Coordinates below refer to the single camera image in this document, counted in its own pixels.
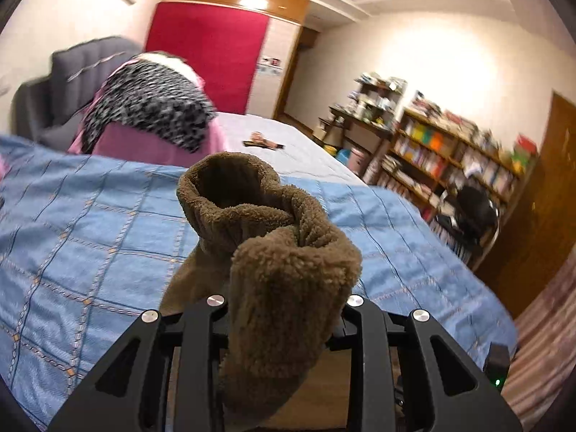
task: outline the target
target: checkered pattern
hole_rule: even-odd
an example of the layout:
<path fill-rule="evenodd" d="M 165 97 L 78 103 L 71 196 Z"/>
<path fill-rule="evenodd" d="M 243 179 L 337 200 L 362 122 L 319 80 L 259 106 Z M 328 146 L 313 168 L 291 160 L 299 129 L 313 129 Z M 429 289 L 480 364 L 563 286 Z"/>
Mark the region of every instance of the checkered pattern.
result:
<path fill-rule="evenodd" d="M 140 312 L 159 305 L 198 236 L 175 196 L 182 168 L 66 156 L 0 137 L 0 374 L 45 428 Z M 384 189 L 284 177 L 316 196 L 360 249 L 355 292 L 424 307 L 482 363 L 516 343 L 512 320 L 417 211 Z"/>

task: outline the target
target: brown fleece garment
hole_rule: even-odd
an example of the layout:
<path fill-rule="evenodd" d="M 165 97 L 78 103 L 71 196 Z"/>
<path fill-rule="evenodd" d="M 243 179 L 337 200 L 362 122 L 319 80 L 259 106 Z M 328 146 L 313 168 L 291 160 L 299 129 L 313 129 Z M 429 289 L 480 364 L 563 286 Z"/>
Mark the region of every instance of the brown fleece garment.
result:
<path fill-rule="evenodd" d="M 200 242 L 162 298 L 163 314 L 222 294 L 229 351 L 227 422 L 272 416 L 318 361 L 360 274 L 361 255 L 320 203 L 257 157 L 218 153 L 180 178 L 177 196 Z"/>

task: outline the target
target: white bed sheet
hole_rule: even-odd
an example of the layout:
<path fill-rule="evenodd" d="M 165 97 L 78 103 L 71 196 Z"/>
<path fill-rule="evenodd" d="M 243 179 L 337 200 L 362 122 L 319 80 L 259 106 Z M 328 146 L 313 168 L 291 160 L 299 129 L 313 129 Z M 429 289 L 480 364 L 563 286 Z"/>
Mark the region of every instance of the white bed sheet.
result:
<path fill-rule="evenodd" d="M 232 113 L 218 113 L 218 122 L 224 130 L 229 151 L 253 154 L 269 163 L 280 175 L 364 185 L 345 165 L 291 125 L 256 115 Z M 261 132 L 266 139 L 283 144 L 284 149 L 273 151 L 244 146 L 242 141 L 249 140 L 254 131 Z"/>

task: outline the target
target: black and white patterned fabric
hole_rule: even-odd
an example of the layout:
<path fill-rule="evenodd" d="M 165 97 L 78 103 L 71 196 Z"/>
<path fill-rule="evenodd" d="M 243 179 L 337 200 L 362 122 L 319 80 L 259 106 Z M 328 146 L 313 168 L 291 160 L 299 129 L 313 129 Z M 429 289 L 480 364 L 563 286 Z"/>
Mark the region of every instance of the black and white patterned fabric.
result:
<path fill-rule="evenodd" d="M 118 122 L 194 153 L 215 116 L 212 102 L 186 77 L 164 65 L 137 60 L 106 81 L 102 98 L 85 118 L 82 152 L 90 154 L 106 125 Z"/>

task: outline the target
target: beige wall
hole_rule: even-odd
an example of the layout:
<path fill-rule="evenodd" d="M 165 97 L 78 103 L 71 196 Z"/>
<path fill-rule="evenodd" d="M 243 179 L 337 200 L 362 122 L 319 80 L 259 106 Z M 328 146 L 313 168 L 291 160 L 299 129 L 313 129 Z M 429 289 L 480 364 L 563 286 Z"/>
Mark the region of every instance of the beige wall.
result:
<path fill-rule="evenodd" d="M 99 37 L 121 35 L 143 44 L 160 0 L 22 0 L 0 34 L 0 132 L 10 129 L 18 86 L 50 71 L 50 54 Z"/>
<path fill-rule="evenodd" d="M 406 79 L 407 96 L 422 91 L 506 147 L 518 132 L 541 142 L 552 90 L 576 102 L 576 61 L 542 37 L 489 18 L 398 12 L 321 34 L 301 54 L 286 112 L 313 128 L 364 71 Z"/>

